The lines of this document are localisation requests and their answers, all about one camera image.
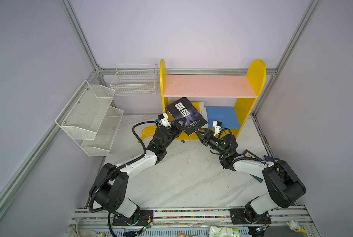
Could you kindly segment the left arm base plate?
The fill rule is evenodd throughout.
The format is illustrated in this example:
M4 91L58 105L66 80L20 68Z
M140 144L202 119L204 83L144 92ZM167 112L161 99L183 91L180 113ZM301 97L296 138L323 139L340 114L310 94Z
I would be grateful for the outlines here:
M140 209L135 211L131 217L122 214L112 214L110 223L112 226L145 226L153 220L154 210Z

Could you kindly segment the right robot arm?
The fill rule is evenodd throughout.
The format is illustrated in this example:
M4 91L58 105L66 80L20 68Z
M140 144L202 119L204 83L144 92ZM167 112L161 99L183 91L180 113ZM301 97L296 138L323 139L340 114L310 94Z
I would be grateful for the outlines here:
M286 161L266 162L239 154L230 129L224 128L215 135L211 129L195 128L195 133L203 145L217 152L224 169L244 172L265 182L267 192L245 205L244 221L256 223L263 214L278 207L288 208L307 192Z

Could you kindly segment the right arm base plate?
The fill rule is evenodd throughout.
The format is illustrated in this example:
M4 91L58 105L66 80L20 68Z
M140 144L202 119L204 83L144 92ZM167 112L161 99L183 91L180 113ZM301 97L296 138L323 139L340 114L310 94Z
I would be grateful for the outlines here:
M271 220L268 212L256 214L250 208L232 208L229 210L233 224L270 224Z

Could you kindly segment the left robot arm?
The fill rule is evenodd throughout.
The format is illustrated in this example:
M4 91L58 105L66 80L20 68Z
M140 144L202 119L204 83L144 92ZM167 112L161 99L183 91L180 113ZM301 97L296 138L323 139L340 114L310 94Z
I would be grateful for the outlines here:
M132 218L140 211L138 205L126 198L130 177L160 163L167 154L169 145L178 138L184 129L185 118L165 125L167 119L140 122L132 127L132 133L140 142L143 153L120 165L105 164L97 175L89 191L89 212L106 210ZM144 124L155 124L156 131L148 146L137 135L135 129Z

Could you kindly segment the white Chokladfabriken book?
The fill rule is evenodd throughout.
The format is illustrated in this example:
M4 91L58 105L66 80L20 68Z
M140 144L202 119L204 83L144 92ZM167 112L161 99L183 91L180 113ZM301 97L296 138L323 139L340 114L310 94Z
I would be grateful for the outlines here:
M199 102L199 109L200 109L200 114L207 122L204 126L202 126L202 128L208 128L209 122L208 122L207 110L205 108L204 102Z

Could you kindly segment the black book white characters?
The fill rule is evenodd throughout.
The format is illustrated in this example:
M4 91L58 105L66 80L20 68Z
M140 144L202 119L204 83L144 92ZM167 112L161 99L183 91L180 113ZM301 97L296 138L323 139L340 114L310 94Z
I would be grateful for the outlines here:
M208 123L200 113L199 104L197 106L198 108L186 97L170 102L166 106L166 111L172 118L183 124L183 131L187 136L194 134L196 127L201 128Z

